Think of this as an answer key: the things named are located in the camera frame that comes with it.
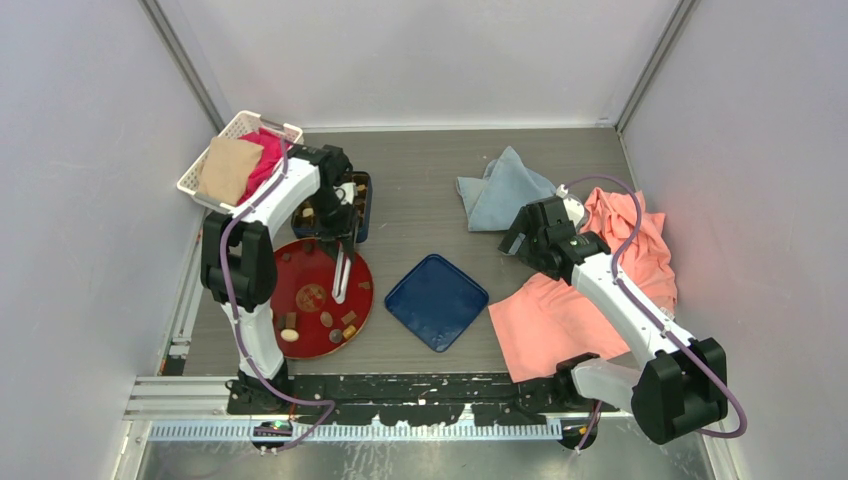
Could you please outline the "blue chocolate tin box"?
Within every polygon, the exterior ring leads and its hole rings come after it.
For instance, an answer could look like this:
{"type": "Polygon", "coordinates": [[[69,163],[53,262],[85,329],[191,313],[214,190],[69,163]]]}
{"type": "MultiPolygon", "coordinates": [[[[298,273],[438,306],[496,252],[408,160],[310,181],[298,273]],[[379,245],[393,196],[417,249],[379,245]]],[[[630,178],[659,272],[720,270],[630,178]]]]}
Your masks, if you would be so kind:
{"type": "MultiPolygon", "coordinates": [[[[364,243],[369,235],[371,216],[372,181],[365,171],[353,171],[351,179],[355,184],[354,206],[359,217],[356,243],[364,243]]],[[[317,217],[309,200],[302,202],[290,219],[290,227],[296,238],[314,237],[317,217]]]]}

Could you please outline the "metal tongs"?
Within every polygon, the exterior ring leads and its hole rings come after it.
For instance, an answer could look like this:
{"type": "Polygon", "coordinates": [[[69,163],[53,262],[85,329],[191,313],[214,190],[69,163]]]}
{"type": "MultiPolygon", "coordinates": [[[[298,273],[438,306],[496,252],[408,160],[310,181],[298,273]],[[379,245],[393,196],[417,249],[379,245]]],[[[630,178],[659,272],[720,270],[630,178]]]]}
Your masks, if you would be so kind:
{"type": "Polygon", "coordinates": [[[353,260],[350,255],[344,251],[343,247],[339,247],[331,291],[333,300],[339,305],[343,304],[346,300],[352,265],[353,260]]]}

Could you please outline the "blue tin lid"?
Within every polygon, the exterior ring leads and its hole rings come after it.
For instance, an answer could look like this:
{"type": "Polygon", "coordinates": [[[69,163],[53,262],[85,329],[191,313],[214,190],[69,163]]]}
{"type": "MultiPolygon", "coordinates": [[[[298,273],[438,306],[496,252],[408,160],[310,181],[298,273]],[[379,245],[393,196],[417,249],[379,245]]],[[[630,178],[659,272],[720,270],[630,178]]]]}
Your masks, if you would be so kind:
{"type": "Polygon", "coordinates": [[[446,352],[489,303],[488,292],[443,256],[430,254],[386,295],[386,310],[436,353],[446,352]]]}

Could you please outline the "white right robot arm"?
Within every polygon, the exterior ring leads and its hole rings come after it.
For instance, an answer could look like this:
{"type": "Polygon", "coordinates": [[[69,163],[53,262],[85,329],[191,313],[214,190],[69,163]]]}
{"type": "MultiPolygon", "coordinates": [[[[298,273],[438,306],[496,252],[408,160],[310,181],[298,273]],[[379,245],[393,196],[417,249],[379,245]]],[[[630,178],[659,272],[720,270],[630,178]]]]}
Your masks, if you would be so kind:
{"type": "Polygon", "coordinates": [[[705,433],[738,404],[727,387],[722,346],[713,338],[696,339],[654,305],[598,234],[578,232],[564,199],[521,207],[499,249],[586,297],[637,362],[627,368],[594,352],[560,362],[552,383],[565,409],[607,404],[630,413],[651,441],[663,445],[705,433]]]}

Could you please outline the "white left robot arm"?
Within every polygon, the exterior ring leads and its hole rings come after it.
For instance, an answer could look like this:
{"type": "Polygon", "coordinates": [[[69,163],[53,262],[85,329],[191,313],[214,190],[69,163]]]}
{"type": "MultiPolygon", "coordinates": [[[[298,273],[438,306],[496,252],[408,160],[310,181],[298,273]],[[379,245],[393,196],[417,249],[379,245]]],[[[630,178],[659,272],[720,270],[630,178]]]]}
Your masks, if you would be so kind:
{"type": "Polygon", "coordinates": [[[201,283],[229,319],[240,357],[236,385],[269,413],[293,399],[270,304],[278,278],[273,237],[309,202],[317,217],[317,246],[335,262],[332,299],[343,303],[359,226],[352,170],[340,147],[295,145],[244,204],[229,213],[214,211],[204,221],[201,283]]]}

